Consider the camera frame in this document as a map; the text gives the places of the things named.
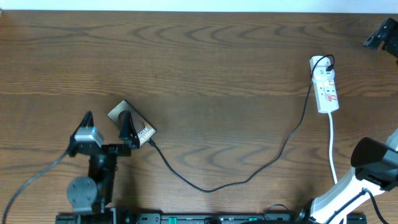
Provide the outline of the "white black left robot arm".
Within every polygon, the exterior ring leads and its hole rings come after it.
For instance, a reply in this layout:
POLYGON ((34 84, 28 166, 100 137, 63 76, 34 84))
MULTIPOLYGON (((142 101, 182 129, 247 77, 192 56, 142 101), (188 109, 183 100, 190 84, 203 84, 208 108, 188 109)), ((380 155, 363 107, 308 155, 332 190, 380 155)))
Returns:
POLYGON ((119 117, 119 139, 123 143, 105 144, 103 135, 94 126, 91 111, 87 111, 70 137, 67 154, 70 157, 78 154, 89 157, 88 175, 71 181, 67 190, 74 213, 103 213, 112 201, 118 158, 129 157, 132 150, 140 148, 131 112, 123 111, 119 117))

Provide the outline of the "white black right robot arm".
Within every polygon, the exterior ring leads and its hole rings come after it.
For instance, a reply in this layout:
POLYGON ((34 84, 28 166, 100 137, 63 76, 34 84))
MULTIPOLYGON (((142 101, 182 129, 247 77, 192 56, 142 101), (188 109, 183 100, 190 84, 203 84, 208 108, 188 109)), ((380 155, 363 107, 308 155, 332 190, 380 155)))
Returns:
MULTIPOLYGON (((334 83, 334 58, 317 55, 310 59, 311 80, 319 113, 330 116, 338 99, 334 83)), ((308 223, 347 222, 348 215, 367 200, 397 187, 397 133, 385 143, 362 138, 351 156, 351 169, 334 186, 303 209, 299 221, 308 223)))

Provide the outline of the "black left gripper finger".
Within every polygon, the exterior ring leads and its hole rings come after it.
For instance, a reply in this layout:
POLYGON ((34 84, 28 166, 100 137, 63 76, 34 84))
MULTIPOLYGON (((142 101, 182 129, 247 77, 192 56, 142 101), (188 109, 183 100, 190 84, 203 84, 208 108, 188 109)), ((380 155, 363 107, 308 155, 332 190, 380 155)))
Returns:
POLYGON ((70 136, 70 142, 77 142, 77 141, 75 141, 73 135, 77 132, 78 128, 80 128, 80 127, 90 127, 90 126, 91 127, 94 126, 94 124, 93 124, 93 114, 92 114, 91 111, 87 111, 86 114, 84 115, 81 123, 78 125, 76 130, 70 136))
POLYGON ((120 134, 119 139, 131 149, 140 148, 140 140, 134 127, 130 111, 123 111, 119 114, 120 134))

